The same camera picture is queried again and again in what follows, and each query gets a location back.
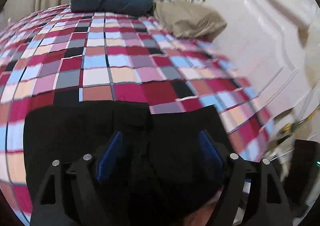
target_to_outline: headboard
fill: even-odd
[[[298,1],[186,1],[212,7],[228,22],[214,43],[255,88],[260,96],[258,107],[267,106],[275,117],[310,97],[302,47],[310,18],[302,6],[293,6]],[[317,100],[309,107],[311,112]]]

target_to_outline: silver screw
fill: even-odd
[[[239,156],[236,153],[232,153],[232,154],[230,154],[230,158],[233,160],[237,160],[239,158]]]
[[[262,162],[263,162],[265,165],[269,165],[269,164],[270,164],[270,160],[267,159],[267,158],[262,159]]]
[[[90,160],[91,158],[92,158],[92,155],[90,155],[90,154],[86,154],[83,156],[83,159],[86,161]]]
[[[53,162],[52,162],[52,165],[53,166],[58,166],[60,164],[60,161],[59,160],[54,160]]]

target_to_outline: checkered bedspread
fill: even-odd
[[[148,102],[153,114],[214,104],[247,160],[261,158],[272,131],[250,83],[214,45],[175,39],[153,18],[73,14],[67,5],[35,12],[0,33],[0,187],[26,225],[24,119],[88,100]]]

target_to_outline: white cable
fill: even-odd
[[[317,134],[314,134],[313,136],[310,136],[309,138],[308,138],[308,140],[310,140],[311,138],[313,138],[313,137],[315,137]]]
[[[285,153],[284,153],[284,154],[282,154],[281,156],[274,157],[274,158],[273,158],[273,159],[271,159],[270,161],[276,160],[277,158],[282,157],[282,156],[284,156],[284,155],[286,155],[286,154],[288,154],[288,153],[292,152],[293,150],[294,150],[294,149],[291,149],[290,151],[285,152]]]
[[[315,134],[315,135],[313,135],[313,136],[310,136],[307,140],[310,140],[311,138],[315,137],[316,135],[317,135],[317,134]],[[292,152],[293,150],[294,150],[294,149],[291,149],[290,151],[285,152],[284,154],[282,154],[282,155],[280,155],[280,156],[278,156],[278,157],[274,157],[274,158],[273,158],[273,159],[271,159],[270,161],[276,160],[277,158],[282,157],[282,156],[284,156],[284,155],[286,155],[286,154],[288,154],[288,153]]]

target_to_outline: beige pillow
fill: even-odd
[[[227,25],[214,9],[182,0],[156,1],[154,16],[176,38],[213,40]]]

